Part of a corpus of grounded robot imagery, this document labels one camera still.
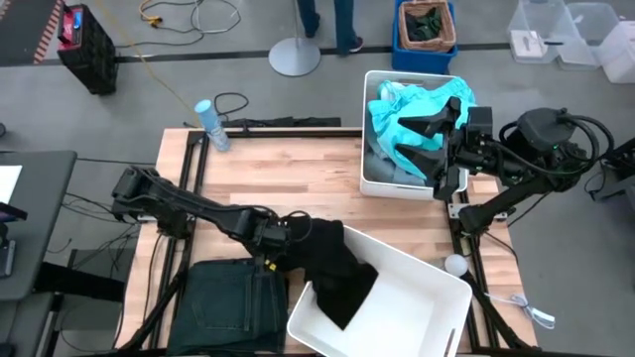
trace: person's leg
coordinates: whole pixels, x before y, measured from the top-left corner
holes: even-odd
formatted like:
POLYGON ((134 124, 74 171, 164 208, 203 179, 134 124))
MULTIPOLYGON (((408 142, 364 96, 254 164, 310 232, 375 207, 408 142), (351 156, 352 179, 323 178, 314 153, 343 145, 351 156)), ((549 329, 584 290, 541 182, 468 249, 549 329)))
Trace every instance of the person's leg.
POLYGON ((353 2, 354 0, 334 0, 337 50, 341 55, 348 55, 359 41, 353 29, 353 2))
POLYGON ((319 15, 316 12, 316 0, 297 0, 300 19, 305 26, 305 35, 312 38, 319 27, 319 15))

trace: blue bin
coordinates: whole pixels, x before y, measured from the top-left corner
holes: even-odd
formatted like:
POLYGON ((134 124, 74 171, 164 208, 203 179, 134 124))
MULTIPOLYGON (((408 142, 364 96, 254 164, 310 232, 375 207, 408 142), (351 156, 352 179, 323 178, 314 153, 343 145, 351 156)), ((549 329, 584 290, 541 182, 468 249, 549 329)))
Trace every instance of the blue bin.
MULTIPOLYGON (((454 46, 448 53, 425 51, 411 51, 402 49, 399 45, 399 5, 407 0, 395 1, 395 21, 393 22, 393 69, 416 71, 425 73, 446 74, 449 62, 458 54, 458 47, 454 46)), ((454 20, 454 7, 447 4, 454 20)))

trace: water bottle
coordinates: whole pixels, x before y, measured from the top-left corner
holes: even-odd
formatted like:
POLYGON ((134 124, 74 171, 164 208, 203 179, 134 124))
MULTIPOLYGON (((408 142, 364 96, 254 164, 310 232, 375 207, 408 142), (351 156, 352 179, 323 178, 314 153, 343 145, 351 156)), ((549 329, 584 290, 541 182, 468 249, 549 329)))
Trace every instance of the water bottle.
POLYGON ((221 152, 228 151, 229 138, 227 138, 227 134, 218 119, 218 115, 216 115, 216 111, 211 105, 211 100, 205 99, 200 101, 194 107, 194 111, 198 114, 198 119, 216 150, 221 152))

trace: white plastic container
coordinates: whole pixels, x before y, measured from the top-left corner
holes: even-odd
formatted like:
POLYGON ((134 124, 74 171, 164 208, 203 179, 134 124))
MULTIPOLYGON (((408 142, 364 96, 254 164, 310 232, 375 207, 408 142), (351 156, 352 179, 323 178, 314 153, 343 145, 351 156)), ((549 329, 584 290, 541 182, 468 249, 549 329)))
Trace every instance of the white plastic container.
POLYGON ((563 69, 597 69, 601 65, 597 50, 608 34, 617 26, 619 19, 608 4, 572 3, 567 5, 567 8, 581 40, 593 54, 593 61, 565 52, 565 56, 570 55, 570 60, 562 57, 560 65, 563 69))
POLYGON ((563 0, 519 0, 507 34, 519 63, 595 64, 563 0))
POLYGON ((635 21, 622 21, 606 37, 597 54, 613 83, 635 83, 635 21))
POLYGON ((368 297, 342 331, 318 308, 307 283, 289 334, 327 357, 453 357, 472 297, 469 285, 350 227, 344 241, 379 272, 368 297))
MULTIPOLYGON (((372 118, 368 113, 367 105, 369 101, 377 99, 377 88, 384 80, 391 80, 406 85, 415 84, 425 89, 433 90, 446 84, 453 78, 453 75, 410 73, 390 70, 370 70, 366 73, 364 77, 364 101, 362 109, 364 113, 362 125, 363 144, 361 146, 361 173, 359 183, 359 190, 363 194, 403 199, 434 199, 432 187, 394 184, 387 181, 372 180, 364 175, 364 152, 367 149, 366 133, 371 133, 369 131, 373 130, 372 118)), ((467 188, 467 175, 467 170, 461 170, 459 188, 457 191, 463 191, 467 188)))

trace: yellow cable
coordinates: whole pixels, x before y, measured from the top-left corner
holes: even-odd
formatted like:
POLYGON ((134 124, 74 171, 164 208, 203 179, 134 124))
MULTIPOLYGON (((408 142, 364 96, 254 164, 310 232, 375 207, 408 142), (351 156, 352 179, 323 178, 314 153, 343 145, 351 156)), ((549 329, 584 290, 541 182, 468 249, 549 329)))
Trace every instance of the yellow cable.
POLYGON ((128 33, 126 33, 126 31, 119 25, 119 22, 117 22, 117 19, 115 19, 114 16, 112 16, 112 14, 110 13, 110 11, 108 11, 106 7, 103 6, 103 3, 101 2, 101 0, 95 0, 95 2, 99 10, 101 10, 103 15, 106 17, 106 20, 108 20, 108 22, 110 23, 110 25, 112 25, 115 29, 117 29, 117 32, 124 39, 126 44, 135 50, 135 53, 137 53, 139 60, 141 60, 141 62, 145 66, 146 70, 148 71, 148 74, 150 74, 150 76, 154 80, 159 82, 159 84, 163 85, 164 88, 168 89, 168 91, 170 91, 179 100, 179 102, 183 105, 183 107, 194 117, 195 122, 197 122, 198 125, 202 127, 198 119, 198 115, 196 115, 196 113, 190 108, 190 106, 173 89, 171 89, 169 85, 167 85, 154 73, 150 65, 144 59, 143 54, 141 54, 141 51, 139 51, 139 48, 135 46, 135 43, 130 39, 130 37, 128 36, 128 33))
POLYGON ((143 12, 143 7, 146 6, 152 0, 144 0, 141 5, 139 5, 139 15, 144 21, 147 21, 151 26, 159 26, 159 24, 163 21, 160 16, 148 16, 143 12))

